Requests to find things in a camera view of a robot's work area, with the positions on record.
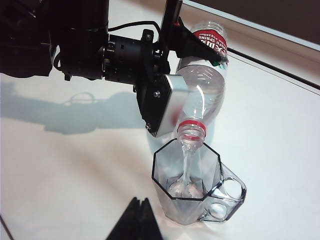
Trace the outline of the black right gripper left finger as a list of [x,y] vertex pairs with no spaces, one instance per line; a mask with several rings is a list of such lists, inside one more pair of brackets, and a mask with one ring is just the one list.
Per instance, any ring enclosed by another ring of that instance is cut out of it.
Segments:
[[142,240],[142,202],[133,197],[106,240]]

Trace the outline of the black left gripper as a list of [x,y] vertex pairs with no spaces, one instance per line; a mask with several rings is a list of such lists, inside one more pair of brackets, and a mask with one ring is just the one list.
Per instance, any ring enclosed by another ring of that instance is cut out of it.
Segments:
[[[179,16],[182,1],[165,3],[162,23],[143,20],[107,27],[103,49],[103,76],[105,80],[133,85],[135,88],[154,88],[160,79],[170,73],[168,55],[175,51],[178,58],[197,57],[214,63],[228,63],[228,56],[203,43],[183,23]],[[153,26],[158,33],[144,29],[140,39],[114,35],[129,27]]]

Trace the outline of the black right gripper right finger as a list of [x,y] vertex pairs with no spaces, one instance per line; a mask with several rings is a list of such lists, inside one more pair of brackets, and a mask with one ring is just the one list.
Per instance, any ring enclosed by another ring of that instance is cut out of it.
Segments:
[[145,198],[141,203],[141,239],[163,240],[148,198]]

